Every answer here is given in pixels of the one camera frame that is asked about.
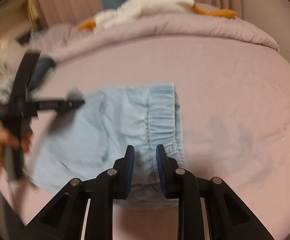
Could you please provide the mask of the pink quilted comforter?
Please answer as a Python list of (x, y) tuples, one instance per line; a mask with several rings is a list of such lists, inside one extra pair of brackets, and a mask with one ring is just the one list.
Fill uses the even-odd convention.
[(42, 36), (31, 39), (26, 49), (42, 52), (56, 62), (63, 62), (115, 43), (163, 35), (227, 38), (279, 51), (274, 38), (247, 21), (196, 14), (144, 16), (96, 33), (79, 33), (71, 24), (60, 24), (48, 29)]

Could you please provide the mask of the light blue denim pants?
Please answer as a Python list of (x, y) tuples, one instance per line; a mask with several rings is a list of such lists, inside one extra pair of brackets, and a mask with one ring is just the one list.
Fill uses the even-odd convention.
[(74, 111), (57, 114), (37, 146), (30, 171), (32, 183), (56, 194), (70, 179), (89, 180), (112, 168), (135, 148), (131, 191), (116, 204), (127, 209), (157, 210), (176, 206), (164, 198), (156, 147), (185, 166), (181, 109), (173, 84), (108, 88), (70, 98), (83, 99)]

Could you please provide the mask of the white goose plush toy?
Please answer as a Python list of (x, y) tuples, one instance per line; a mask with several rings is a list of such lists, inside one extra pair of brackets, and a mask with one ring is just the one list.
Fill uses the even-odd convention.
[(238, 13), (230, 9), (207, 11), (195, 0), (127, 0), (116, 9), (105, 9), (85, 19), (77, 29), (97, 32), (157, 14), (198, 14), (232, 19)]

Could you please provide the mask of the dark folded garment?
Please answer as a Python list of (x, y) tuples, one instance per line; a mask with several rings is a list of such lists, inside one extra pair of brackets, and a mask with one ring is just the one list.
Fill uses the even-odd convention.
[(30, 92), (38, 89), (45, 81), (47, 76), (54, 71), (56, 63), (50, 57), (42, 57), (38, 60), (31, 80), (29, 81), (28, 90)]

